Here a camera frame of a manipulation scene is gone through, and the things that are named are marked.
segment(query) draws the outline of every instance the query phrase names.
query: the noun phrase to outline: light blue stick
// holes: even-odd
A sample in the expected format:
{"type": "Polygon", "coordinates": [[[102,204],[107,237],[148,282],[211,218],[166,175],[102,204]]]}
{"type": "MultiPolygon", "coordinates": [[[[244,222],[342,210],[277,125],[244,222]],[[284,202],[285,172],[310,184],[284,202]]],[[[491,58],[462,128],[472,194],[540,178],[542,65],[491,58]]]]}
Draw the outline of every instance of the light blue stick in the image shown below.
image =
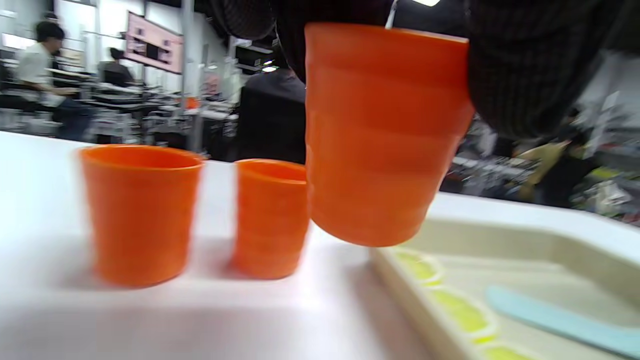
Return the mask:
{"type": "Polygon", "coordinates": [[[640,329],[589,319],[502,286],[490,286],[486,298],[492,308],[515,320],[631,359],[640,359],[640,329]]]}

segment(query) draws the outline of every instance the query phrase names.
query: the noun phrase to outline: orange object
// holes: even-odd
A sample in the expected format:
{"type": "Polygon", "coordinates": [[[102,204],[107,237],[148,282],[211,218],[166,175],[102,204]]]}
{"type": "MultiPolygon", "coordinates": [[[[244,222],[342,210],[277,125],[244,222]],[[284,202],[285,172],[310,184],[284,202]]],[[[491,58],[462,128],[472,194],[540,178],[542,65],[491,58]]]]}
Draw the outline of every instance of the orange object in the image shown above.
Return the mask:
{"type": "Polygon", "coordinates": [[[95,241],[105,280],[150,286],[187,263],[203,161],[177,149],[100,145],[80,150],[95,241]]]}
{"type": "Polygon", "coordinates": [[[302,165],[241,160],[237,166],[237,240],[233,264],[258,279],[293,274],[309,225],[302,165]]]}
{"type": "Polygon", "coordinates": [[[200,101],[198,101],[197,97],[188,97],[187,98],[187,105],[186,108],[187,109],[197,109],[200,107],[200,101]]]}
{"type": "Polygon", "coordinates": [[[311,219],[351,243],[402,243],[474,113],[467,41],[354,24],[305,33],[311,219]]]}

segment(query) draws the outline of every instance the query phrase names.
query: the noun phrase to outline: pink screen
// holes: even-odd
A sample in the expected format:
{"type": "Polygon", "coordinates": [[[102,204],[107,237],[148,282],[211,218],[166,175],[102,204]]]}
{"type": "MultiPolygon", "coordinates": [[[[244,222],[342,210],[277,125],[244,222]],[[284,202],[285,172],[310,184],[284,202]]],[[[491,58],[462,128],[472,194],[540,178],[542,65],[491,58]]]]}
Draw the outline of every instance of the pink screen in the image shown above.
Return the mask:
{"type": "Polygon", "coordinates": [[[182,73],[182,36],[129,13],[125,58],[182,73]]]}

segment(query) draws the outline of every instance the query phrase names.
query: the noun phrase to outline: yellow object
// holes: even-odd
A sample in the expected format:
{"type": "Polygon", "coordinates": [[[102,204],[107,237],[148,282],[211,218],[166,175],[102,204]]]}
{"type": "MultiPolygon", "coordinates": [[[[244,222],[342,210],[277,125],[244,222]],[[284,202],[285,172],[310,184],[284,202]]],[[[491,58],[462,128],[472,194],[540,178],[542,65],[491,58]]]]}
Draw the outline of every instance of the yellow object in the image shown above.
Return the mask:
{"type": "Polygon", "coordinates": [[[396,248],[395,255],[403,267],[424,286],[435,286],[442,282],[444,268],[440,262],[421,252],[396,248]]]}
{"type": "Polygon", "coordinates": [[[591,174],[593,174],[594,176],[603,179],[603,180],[607,180],[610,179],[612,177],[616,177],[618,175],[620,175],[620,172],[617,170],[614,170],[612,168],[607,168],[607,167],[599,167],[597,169],[595,169],[594,171],[591,172],[591,174]]]}
{"type": "Polygon", "coordinates": [[[541,360],[528,350],[505,343],[489,343],[481,347],[486,360],[541,360]]]}
{"type": "Polygon", "coordinates": [[[518,155],[518,159],[529,161],[540,161],[536,170],[529,175],[525,183],[520,188],[518,197],[522,200],[533,199],[533,188],[542,180],[549,170],[558,162],[562,155],[566,143],[548,143],[531,149],[523,154],[518,155]]]}
{"type": "Polygon", "coordinates": [[[450,287],[437,286],[428,290],[474,343],[486,343],[498,336],[498,319],[484,304],[450,287]]]}

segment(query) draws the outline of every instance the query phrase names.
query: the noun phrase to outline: tray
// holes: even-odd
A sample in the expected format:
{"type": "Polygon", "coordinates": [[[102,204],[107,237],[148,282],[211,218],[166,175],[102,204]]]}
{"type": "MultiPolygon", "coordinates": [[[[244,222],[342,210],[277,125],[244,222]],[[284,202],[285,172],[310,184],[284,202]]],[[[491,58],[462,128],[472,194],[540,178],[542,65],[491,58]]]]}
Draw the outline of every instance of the tray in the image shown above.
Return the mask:
{"type": "MultiPolygon", "coordinates": [[[[540,229],[427,219],[402,247],[437,258],[445,268],[443,284],[484,304],[487,287],[501,285],[598,320],[640,327],[640,267],[585,241],[540,229]]],[[[478,346],[404,270],[393,248],[371,249],[371,259],[435,360],[483,360],[478,346]]],[[[496,315],[500,341],[521,345],[543,359],[620,359],[496,315]]]]}

